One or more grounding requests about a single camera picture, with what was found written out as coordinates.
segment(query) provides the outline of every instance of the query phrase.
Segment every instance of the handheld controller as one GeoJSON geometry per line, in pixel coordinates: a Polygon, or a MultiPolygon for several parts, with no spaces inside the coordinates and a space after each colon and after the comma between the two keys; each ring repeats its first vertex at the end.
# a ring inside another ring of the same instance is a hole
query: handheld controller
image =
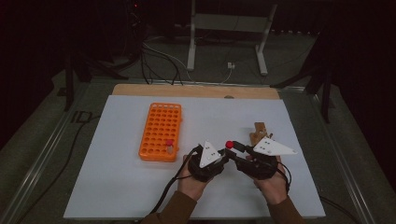
{"type": "Polygon", "coordinates": [[[207,182],[215,175],[221,174],[224,164],[228,162],[228,157],[224,156],[224,149],[217,151],[206,141],[203,147],[199,145],[194,150],[197,154],[191,156],[188,168],[195,179],[207,182]]]}
{"type": "Polygon", "coordinates": [[[271,178],[276,172],[280,172],[277,168],[276,156],[296,154],[297,152],[272,140],[267,135],[262,122],[255,123],[255,126],[256,132],[250,134],[250,140],[255,145],[254,147],[245,146],[236,141],[228,141],[225,148],[219,151],[208,141],[205,142],[204,147],[201,145],[196,147],[197,154],[192,155],[189,162],[191,175],[199,181],[207,182],[221,174],[224,164],[229,159],[235,162],[238,171],[257,179],[271,178]],[[248,153],[250,158],[238,157],[232,151],[233,148],[248,153]]]}

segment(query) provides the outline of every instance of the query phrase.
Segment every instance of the floor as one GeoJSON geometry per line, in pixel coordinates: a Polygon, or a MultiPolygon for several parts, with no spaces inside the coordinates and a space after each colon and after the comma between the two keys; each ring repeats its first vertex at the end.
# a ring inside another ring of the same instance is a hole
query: floor
{"type": "MultiPolygon", "coordinates": [[[[261,76],[254,53],[259,35],[206,33],[197,38],[195,69],[187,72],[187,36],[174,39],[151,35],[145,41],[148,66],[140,62],[122,69],[128,80],[116,80],[92,69],[90,83],[76,81],[76,100],[64,112],[64,71],[53,78],[54,91],[21,126],[0,151],[0,214],[2,223],[134,223],[132,220],[66,220],[64,209],[89,148],[98,119],[81,127],[73,117],[77,111],[99,116],[106,98],[118,83],[172,82],[179,85],[259,86],[281,82],[296,75],[315,38],[309,35],[272,35],[264,48],[268,76],[261,76]],[[172,59],[159,58],[157,52],[172,59]],[[235,68],[229,69],[228,63],[235,68]],[[45,158],[41,164],[36,158],[45,158]]],[[[317,185],[318,194],[345,208],[361,223],[395,223],[396,197],[378,165],[342,96],[332,86],[330,123],[321,118],[318,95],[307,95],[309,77],[279,90],[289,112],[304,156],[317,185]]],[[[307,223],[355,223],[346,213],[323,203],[326,217],[308,218],[307,223]]],[[[191,223],[272,223],[256,220],[194,220],[191,223]]]]}

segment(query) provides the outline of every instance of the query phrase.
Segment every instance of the white paper sheet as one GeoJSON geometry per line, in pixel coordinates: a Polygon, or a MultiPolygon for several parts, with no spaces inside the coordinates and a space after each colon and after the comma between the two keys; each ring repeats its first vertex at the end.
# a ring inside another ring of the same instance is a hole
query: white paper sheet
{"type": "MultiPolygon", "coordinates": [[[[66,207],[65,218],[140,218],[160,199],[182,156],[208,140],[222,149],[228,140],[249,145],[254,122],[264,122],[277,142],[295,149],[282,156],[292,174],[290,197],[303,217],[324,217],[315,184],[282,100],[191,97],[109,96],[92,144],[66,207]],[[177,161],[141,161],[138,156],[149,105],[182,106],[177,161]]],[[[163,206],[176,190],[169,190],[163,206]]],[[[269,217],[266,202],[252,180],[225,164],[205,189],[191,218],[269,217]]]]}

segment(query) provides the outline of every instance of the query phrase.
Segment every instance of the metal stand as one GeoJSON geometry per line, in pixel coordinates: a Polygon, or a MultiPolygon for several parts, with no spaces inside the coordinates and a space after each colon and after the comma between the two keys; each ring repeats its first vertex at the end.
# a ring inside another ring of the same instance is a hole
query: metal stand
{"type": "Polygon", "coordinates": [[[194,70],[195,63],[195,29],[243,31],[262,33],[262,42],[255,47],[257,60],[259,62],[260,74],[268,75],[262,51],[270,33],[272,21],[276,12],[277,5],[272,5],[270,14],[266,18],[262,17],[242,17],[228,15],[201,14],[195,12],[195,0],[191,1],[191,36],[190,50],[187,61],[187,69],[194,70]]]}
{"type": "Polygon", "coordinates": [[[271,88],[283,89],[290,84],[304,78],[311,76],[308,84],[305,87],[305,92],[308,94],[316,94],[323,85],[323,93],[321,100],[321,115],[329,123],[329,103],[330,103],[330,89],[332,85],[332,72],[324,65],[316,65],[307,70],[306,72],[300,72],[294,77],[291,77],[283,82],[275,85],[270,85],[271,88]]]}

